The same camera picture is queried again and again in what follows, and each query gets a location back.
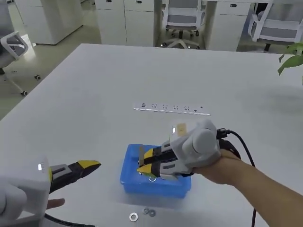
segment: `forearm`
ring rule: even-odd
[[[303,196],[270,179],[256,168],[241,164],[232,185],[271,227],[300,226]]]

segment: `chair wheel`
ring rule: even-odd
[[[34,76],[34,78],[35,78],[36,80],[41,80],[41,77],[40,77],[39,75]]]
[[[28,93],[27,93],[27,91],[23,91],[23,92],[21,92],[20,94],[21,94],[23,97],[25,97],[25,96],[27,96]]]

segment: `white cabinet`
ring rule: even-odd
[[[155,46],[160,36],[161,0],[125,0],[127,45]]]
[[[20,15],[31,42],[52,43],[52,34],[46,21],[43,7],[23,6],[22,10],[20,10]]]
[[[127,45],[155,46],[154,13],[142,11],[126,11]]]
[[[236,51],[249,8],[250,3],[209,1],[204,32],[206,49]]]
[[[15,0],[28,37],[36,44],[57,44],[82,26],[82,8],[75,0]]]
[[[126,45],[124,10],[97,9],[102,44]]]

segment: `black cable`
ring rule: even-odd
[[[248,150],[248,147],[246,146],[246,144],[245,144],[244,140],[242,139],[242,137],[238,133],[236,133],[235,131],[231,131],[231,130],[226,130],[226,134],[232,134],[232,135],[236,136],[240,140],[240,142],[242,143],[242,145],[243,145],[243,147],[244,147],[244,149],[245,149],[245,151],[247,153],[248,158],[250,159],[251,165],[253,167],[256,167],[254,161],[252,160],[250,151]],[[256,209],[254,209],[254,211],[252,213],[251,227],[255,227],[256,215],[257,215],[257,211],[256,211]]]
[[[240,142],[242,143],[242,145],[243,145],[243,147],[244,147],[244,149],[245,149],[245,151],[246,151],[246,153],[247,153],[248,158],[250,159],[251,165],[252,165],[253,167],[256,167],[256,166],[255,166],[255,163],[254,163],[254,160],[252,160],[250,151],[248,150],[248,148],[247,148],[247,146],[246,146],[244,140],[242,139],[242,137],[241,137],[238,133],[236,133],[235,131],[231,131],[231,130],[227,130],[227,134],[235,135],[235,136],[240,140]]]
[[[50,220],[54,223],[63,225],[63,226],[69,226],[69,227],[95,227],[94,225],[86,225],[86,224],[78,224],[78,223],[73,223],[73,222],[69,222],[69,221],[62,221],[60,219],[54,218],[52,216],[50,216],[49,214],[45,214],[44,217],[47,220]]]

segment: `floor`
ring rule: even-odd
[[[14,3],[9,5],[9,11],[16,31],[19,31],[22,38],[29,44],[27,53],[17,62],[5,68],[5,71],[26,91],[30,92],[41,81],[62,62],[81,43],[100,44],[100,34],[95,14],[95,6],[89,1],[82,4],[84,25],[56,46],[52,45],[32,45],[24,29],[21,17]],[[170,38],[170,32],[162,32],[161,39]],[[238,47],[238,51],[262,50],[264,44],[253,43],[247,35],[243,35]],[[271,52],[283,53],[285,47],[274,45]],[[40,81],[36,81],[34,76],[39,74]],[[23,97],[7,82],[0,79],[0,119],[2,119]]]

